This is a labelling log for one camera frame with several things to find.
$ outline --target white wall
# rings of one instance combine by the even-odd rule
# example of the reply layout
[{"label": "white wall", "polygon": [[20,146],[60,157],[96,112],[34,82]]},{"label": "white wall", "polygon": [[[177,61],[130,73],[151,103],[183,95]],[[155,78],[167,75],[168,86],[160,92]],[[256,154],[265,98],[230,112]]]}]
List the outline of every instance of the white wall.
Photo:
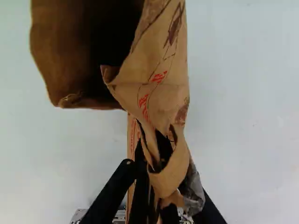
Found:
[{"label": "white wall", "polygon": [[[185,133],[205,188],[230,224],[298,223],[299,2],[187,10]],[[125,158],[126,114],[53,108],[29,26],[29,1],[0,0],[0,219],[66,224]]]}]

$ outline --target burlap bag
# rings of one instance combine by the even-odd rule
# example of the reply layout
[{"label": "burlap bag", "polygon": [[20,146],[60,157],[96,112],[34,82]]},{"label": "burlap bag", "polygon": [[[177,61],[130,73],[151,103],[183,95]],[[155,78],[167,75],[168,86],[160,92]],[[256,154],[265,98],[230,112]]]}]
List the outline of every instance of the burlap bag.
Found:
[{"label": "burlap bag", "polygon": [[[185,1],[32,0],[31,10],[30,49],[52,103],[126,110],[128,157],[141,138],[156,204],[174,203],[190,216],[201,211],[204,193],[183,132]],[[171,141],[168,161],[160,158],[157,130]]]}]

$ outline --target tan fabric bag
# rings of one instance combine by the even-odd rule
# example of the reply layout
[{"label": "tan fabric bag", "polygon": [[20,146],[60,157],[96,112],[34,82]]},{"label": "tan fabric bag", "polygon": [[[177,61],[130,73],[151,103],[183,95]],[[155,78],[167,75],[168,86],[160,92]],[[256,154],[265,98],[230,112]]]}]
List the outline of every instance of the tan fabric bag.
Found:
[{"label": "tan fabric bag", "polygon": [[[110,92],[129,112],[128,157],[134,159],[141,137],[144,155],[155,170],[160,162],[155,129],[174,140],[167,166],[159,173],[148,171],[150,183],[163,206],[174,203],[194,215],[205,199],[183,133],[189,105],[186,34],[184,0],[146,0],[130,54],[119,70],[101,70]],[[177,192],[183,180],[189,183],[185,196]],[[128,194],[128,213],[133,192],[134,186]]]}]

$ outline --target brown fabric bag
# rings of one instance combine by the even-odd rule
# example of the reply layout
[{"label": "brown fabric bag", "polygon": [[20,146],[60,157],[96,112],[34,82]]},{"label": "brown fabric bag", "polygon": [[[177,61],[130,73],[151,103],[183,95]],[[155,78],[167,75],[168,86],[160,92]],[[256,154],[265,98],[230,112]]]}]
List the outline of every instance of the brown fabric bag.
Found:
[{"label": "brown fabric bag", "polygon": [[121,108],[100,64],[128,55],[143,0],[31,0],[30,50],[53,105]]},{"label": "brown fabric bag", "polygon": [[[204,193],[184,138],[185,0],[32,0],[31,10],[30,48],[52,103],[126,110],[128,157],[141,138],[156,207],[201,211]],[[156,131],[171,141],[168,161]],[[133,193],[131,186],[128,212]]]}]

